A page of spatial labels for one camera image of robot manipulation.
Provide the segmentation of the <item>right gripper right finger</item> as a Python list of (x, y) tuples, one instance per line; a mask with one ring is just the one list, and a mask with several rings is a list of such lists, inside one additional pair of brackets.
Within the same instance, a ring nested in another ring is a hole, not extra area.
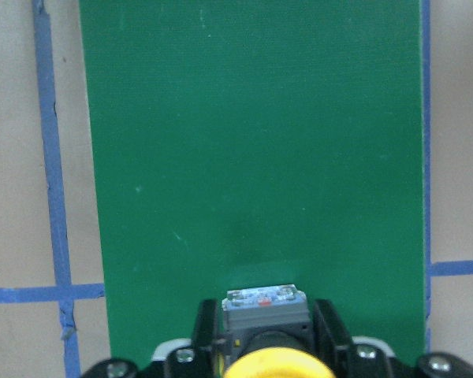
[(314, 300), (312, 320), (315, 356), (336, 377), (473, 378), (473, 364), (454, 354), (423, 354), (407, 365), (383, 340), (352, 337), (330, 300)]

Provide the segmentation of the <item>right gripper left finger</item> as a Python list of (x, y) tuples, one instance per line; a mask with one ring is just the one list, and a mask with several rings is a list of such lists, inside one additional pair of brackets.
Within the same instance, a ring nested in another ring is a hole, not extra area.
[(158, 346), (151, 363), (140, 369), (128, 359), (100, 361), (82, 374), (83, 377), (216, 377), (217, 302), (203, 300), (189, 341), (170, 340)]

